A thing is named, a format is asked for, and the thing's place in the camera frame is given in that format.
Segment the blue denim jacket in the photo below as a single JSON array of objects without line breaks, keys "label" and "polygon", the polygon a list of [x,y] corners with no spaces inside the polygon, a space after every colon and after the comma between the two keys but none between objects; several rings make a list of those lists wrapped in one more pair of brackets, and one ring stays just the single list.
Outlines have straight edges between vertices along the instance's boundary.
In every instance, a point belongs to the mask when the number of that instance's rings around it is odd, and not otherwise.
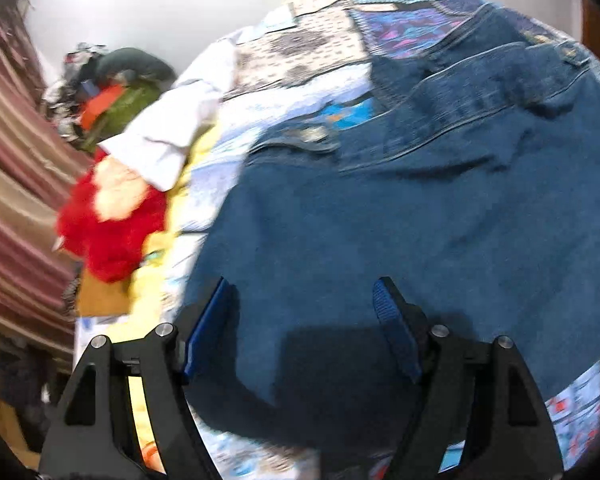
[{"label": "blue denim jacket", "polygon": [[515,341],[550,398],[600,358],[600,62],[484,6],[414,58],[375,58],[380,112],[252,144],[189,275],[235,307],[187,388],[210,427],[394,448],[415,411],[373,306],[388,276],[468,339]]}]

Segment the red plush toy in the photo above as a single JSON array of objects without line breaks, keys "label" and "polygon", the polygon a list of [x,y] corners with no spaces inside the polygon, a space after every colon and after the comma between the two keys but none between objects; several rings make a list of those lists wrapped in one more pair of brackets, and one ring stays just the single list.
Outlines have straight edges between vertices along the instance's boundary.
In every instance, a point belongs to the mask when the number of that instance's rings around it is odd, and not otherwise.
[{"label": "red plush toy", "polygon": [[143,259],[146,238],[164,229],[166,193],[101,148],[76,182],[56,221],[60,248],[82,260],[99,281],[128,278]]}]

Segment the striped red gold curtain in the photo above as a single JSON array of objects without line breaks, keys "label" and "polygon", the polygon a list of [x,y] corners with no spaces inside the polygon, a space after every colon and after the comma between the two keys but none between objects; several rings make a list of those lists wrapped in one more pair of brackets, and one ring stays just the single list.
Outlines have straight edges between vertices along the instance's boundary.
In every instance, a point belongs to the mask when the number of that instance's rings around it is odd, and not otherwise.
[{"label": "striped red gold curtain", "polygon": [[59,208],[90,160],[41,114],[44,81],[15,4],[0,10],[0,332],[63,366],[74,322],[62,303],[71,259],[53,251]]}]

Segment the white shirt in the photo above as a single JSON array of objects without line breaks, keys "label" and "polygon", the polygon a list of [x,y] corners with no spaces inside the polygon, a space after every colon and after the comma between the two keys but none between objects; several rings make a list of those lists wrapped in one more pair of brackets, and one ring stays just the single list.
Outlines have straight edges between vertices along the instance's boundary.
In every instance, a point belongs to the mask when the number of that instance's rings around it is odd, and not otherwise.
[{"label": "white shirt", "polygon": [[213,119],[222,97],[232,88],[236,67],[236,40],[231,36],[216,40],[167,92],[99,147],[157,190],[169,191],[196,132]]}]

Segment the orange box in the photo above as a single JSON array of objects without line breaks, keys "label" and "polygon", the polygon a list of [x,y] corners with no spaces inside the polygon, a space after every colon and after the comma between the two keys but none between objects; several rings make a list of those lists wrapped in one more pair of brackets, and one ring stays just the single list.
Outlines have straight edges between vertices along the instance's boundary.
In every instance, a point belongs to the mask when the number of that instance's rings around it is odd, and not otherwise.
[{"label": "orange box", "polygon": [[87,100],[82,107],[80,126],[83,130],[91,130],[101,114],[110,109],[110,106],[122,96],[125,88],[121,84],[112,84],[103,88],[97,96]]}]

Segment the green patterned storage box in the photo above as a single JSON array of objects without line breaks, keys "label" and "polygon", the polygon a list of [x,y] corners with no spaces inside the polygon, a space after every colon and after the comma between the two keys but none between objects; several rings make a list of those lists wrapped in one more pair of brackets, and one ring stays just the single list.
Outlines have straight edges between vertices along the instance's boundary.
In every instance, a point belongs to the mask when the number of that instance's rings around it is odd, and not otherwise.
[{"label": "green patterned storage box", "polygon": [[110,106],[109,110],[99,116],[91,130],[83,130],[83,140],[79,143],[80,150],[93,154],[95,146],[100,141],[122,133],[131,120],[157,101],[161,94],[156,84],[144,80],[124,88],[122,96]]}]

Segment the grey stuffed cushion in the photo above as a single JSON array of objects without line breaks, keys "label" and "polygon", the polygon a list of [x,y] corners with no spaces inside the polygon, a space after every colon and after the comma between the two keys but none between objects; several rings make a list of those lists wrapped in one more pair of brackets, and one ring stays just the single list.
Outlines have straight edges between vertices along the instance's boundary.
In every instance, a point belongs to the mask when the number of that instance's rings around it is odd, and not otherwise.
[{"label": "grey stuffed cushion", "polygon": [[169,84],[175,80],[173,68],[155,56],[137,49],[121,48],[102,56],[96,63],[96,84],[123,84],[128,86],[139,80],[156,84]]}]

